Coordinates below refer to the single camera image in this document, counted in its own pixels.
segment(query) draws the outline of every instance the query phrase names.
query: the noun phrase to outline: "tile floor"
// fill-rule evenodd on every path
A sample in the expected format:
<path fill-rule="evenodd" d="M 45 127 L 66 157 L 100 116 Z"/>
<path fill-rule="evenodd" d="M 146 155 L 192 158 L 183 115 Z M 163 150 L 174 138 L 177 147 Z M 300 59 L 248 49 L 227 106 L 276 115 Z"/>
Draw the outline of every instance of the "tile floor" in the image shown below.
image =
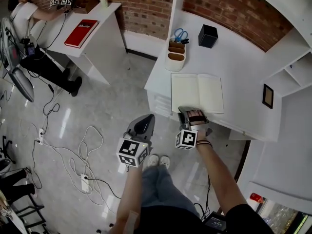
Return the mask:
<path fill-rule="evenodd" d="M 111 87 L 90 80 L 80 70 L 76 70 L 73 78 L 82 76 L 83 83 L 77 97 L 71 97 L 65 91 L 61 92 L 55 103 L 59 103 L 59 111 L 49 116 L 49 127 L 44 135 L 45 140 L 55 147 L 66 147 L 78 155 L 78 146 L 84 137 L 88 126 L 94 126 L 103 136 L 102 147 L 89 156 L 93 173 L 97 178 L 107 181 L 116 195 L 121 196 L 126 180 L 126 169 L 120 165 L 115 154 L 119 137 L 135 118 L 148 114 L 149 107 L 144 85 L 154 65 L 154 61 L 136 55 L 128 54 L 124 62 L 124 72 L 119 74 Z M 32 78 L 35 88 L 35 102 L 27 102 L 15 88 L 9 102 L 0 102 L 2 112 L 0 120 L 0 136 L 6 135 L 13 141 L 10 153 L 14 155 L 17 164 L 14 168 L 30 167 L 33 170 L 32 149 L 34 139 L 38 137 L 37 129 L 41 128 L 45 116 L 42 113 L 44 105 L 51 99 L 52 93 L 42 81 Z M 1 94 L 6 89 L 11 90 L 12 84 L 0 80 Z M 60 89 L 55 87 L 55 94 Z M 175 135 L 179 124 L 156 115 L 153 152 L 168 155 L 171 158 L 169 168 L 174 184 L 193 202 L 205 205 L 208 176 L 204 165 L 196 151 L 182 151 L 174 148 Z M 245 145 L 244 141 L 228 140 L 229 129 L 211 124 L 214 132 L 210 136 L 215 150 L 234 175 Z M 90 128 L 84 142 L 88 151 L 100 146 L 101 136 Z M 85 145 L 81 146 L 83 157 L 86 157 Z M 81 180 L 71 170 L 70 158 L 76 163 L 78 174 L 83 172 L 84 164 L 66 149 L 59 149 L 64 164 L 73 178 L 73 183 L 81 189 Z M 109 188 L 99 182 L 103 199 L 107 206 L 98 206 L 89 198 L 76 190 L 64 168 L 59 154 L 50 147 L 38 143 L 34 149 L 36 171 L 40 176 L 43 188 L 38 190 L 38 204 L 45 208 L 41 211 L 47 220 L 47 226 L 61 234 L 92 234 L 97 229 L 109 230 L 109 224 L 114 223 L 115 212 L 119 200 L 112 196 Z M 99 194 L 92 193 L 90 198 L 97 204 L 102 200 Z M 28 205 L 29 199 L 24 197 L 15 203 L 17 208 Z M 209 195 L 211 211 L 217 211 L 219 204 L 213 188 Z"/>

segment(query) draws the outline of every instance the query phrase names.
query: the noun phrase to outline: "hand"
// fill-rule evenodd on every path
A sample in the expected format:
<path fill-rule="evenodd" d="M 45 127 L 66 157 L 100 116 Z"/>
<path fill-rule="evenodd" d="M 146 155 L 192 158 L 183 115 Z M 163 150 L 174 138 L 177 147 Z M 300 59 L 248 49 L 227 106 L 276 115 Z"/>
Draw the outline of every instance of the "hand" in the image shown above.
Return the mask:
<path fill-rule="evenodd" d="M 203 114 L 202 114 L 202 112 L 200 110 L 188 111 L 187 114 L 188 114 L 189 117 L 192 117 L 192 116 L 203 116 Z M 201 125 L 201 124 L 205 124 L 205 122 L 203 120 L 202 121 L 191 122 L 192 126 Z M 206 131 L 205 130 L 198 130 L 198 132 L 197 132 L 197 141 L 205 140 L 205 139 L 206 139 Z"/>

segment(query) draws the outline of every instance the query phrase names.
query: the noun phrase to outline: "vase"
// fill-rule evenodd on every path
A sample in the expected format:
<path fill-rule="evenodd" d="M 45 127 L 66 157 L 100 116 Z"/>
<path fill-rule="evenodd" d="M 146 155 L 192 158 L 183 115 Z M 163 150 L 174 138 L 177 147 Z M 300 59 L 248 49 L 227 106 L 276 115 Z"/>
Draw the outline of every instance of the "vase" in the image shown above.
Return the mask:
<path fill-rule="evenodd" d="M 108 1 L 107 0 L 100 0 L 102 7 L 107 8 L 108 7 Z"/>

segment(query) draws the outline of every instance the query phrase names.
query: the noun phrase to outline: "brown box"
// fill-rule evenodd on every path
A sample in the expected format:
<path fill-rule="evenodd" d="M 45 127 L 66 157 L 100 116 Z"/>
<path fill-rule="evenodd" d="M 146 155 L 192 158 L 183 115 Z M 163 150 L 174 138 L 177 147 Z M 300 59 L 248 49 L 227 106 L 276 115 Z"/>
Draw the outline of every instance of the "brown box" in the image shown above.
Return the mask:
<path fill-rule="evenodd" d="M 73 11 L 79 14 L 88 14 L 98 3 L 99 0 L 77 0 Z"/>

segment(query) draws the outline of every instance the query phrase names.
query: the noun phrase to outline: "book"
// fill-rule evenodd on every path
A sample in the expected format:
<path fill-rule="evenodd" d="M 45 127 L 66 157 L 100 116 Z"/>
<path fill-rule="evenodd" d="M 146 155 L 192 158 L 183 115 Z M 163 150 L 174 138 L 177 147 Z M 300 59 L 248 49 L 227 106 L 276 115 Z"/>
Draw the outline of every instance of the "book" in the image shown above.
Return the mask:
<path fill-rule="evenodd" d="M 224 113 L 221 78 L 208 74 L 171 74 L 171 108 L 201 109 L 204 113 Z"/>
<path fill-rule="evenodd" d="M 82 20 L 69 35 L 69 37 L 65 41 L 65 45 L 75 48 L 81 48 L 83 43 L 86 41 L 88 36 L 92 33 L 97 25 L 97 20 Z"/>

